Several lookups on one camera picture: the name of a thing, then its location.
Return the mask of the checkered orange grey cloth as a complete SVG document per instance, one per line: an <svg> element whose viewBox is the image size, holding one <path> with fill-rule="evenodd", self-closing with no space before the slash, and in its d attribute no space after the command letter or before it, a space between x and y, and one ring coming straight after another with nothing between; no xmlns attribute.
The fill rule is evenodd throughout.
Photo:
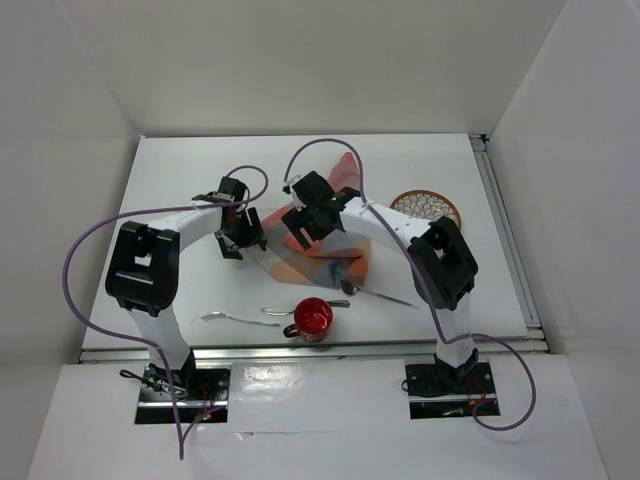
<svg viewBox="0 0 640 480"><path fill-rule="evenodd" d="M280 283L339 289L346 281L362 286L369 272L370 240L336 230L305 250L282 221L291 209L285 204L262 220L266 249L249 249L251 258Z"/></svg>

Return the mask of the floral patterned plate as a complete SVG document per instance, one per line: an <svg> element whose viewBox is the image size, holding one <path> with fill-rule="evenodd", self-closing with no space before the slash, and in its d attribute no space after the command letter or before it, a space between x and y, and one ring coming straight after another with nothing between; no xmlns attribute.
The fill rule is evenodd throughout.
<svg viewBox="0 0 640 480"><path fill-rule="evenodd" d="M441 217L451 219L459 230L462 217L458 208L445 196L430 190L409 190L392 202L390 207L409 216L437 221Z"/></svg>

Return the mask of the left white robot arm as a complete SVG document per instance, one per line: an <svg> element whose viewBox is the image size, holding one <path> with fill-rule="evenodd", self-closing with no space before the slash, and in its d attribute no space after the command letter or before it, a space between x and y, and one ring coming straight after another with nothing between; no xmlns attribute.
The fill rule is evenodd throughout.
<svg viewBox="0 0 640 480"><path fill-rule="evenodd" d="M225 259L267 242L257 210L239 207L249 198L246 184L224 176L217 190L193 198L191 208L149 224L128 221L118 232L106 276L106 292L127 310L149 348L152 377L176 399L196 390L192 348L184 340L173 308L178 292L180 254L214 236Z"/></svg>

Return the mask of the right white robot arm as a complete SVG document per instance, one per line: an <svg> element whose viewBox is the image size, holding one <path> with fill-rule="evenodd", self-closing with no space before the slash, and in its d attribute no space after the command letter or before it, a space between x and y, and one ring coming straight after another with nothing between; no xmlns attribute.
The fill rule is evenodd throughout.
<svg viewBox="0 0 640 480"><path fill-rule="evenodd" d="M293 207L282 221L304 250L340 231L366 237L405 257L416 292L436 327L438 384L448 392L468 384L478 362L470 320L478 264L456 223L379 206L351 187L336 191L315 171L287 180L283 192L292 196Z"/></svg>

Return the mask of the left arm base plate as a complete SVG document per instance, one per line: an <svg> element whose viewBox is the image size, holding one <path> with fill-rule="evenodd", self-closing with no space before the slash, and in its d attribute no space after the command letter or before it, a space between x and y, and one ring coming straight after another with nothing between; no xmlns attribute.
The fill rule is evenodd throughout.
<svg viewBox="0 0 640 480"><path fill-rule="evenodd" d="M152 379L148 368L143 374L121 369L119 375L136 380L140 386L134 423L162 425L174 422L169 386ZM176 389L177 408L182 424L190 424L198 415L202 423L226 423L231 369L208 368L196 370L189 387Z"/></svg>

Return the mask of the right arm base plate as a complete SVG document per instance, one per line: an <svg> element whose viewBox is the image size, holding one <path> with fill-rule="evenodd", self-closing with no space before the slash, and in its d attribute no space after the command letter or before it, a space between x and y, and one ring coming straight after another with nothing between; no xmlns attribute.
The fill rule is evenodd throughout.
<svg viewBox="0 0 640 480"><path fill-rule="evenodd" d="M454 386L442 382L433 363L407 364L405 372L401 389L408 396L412 420L472 417L475 407L479 417L500 415L488 362L478 363L466 380Z"/></svg>

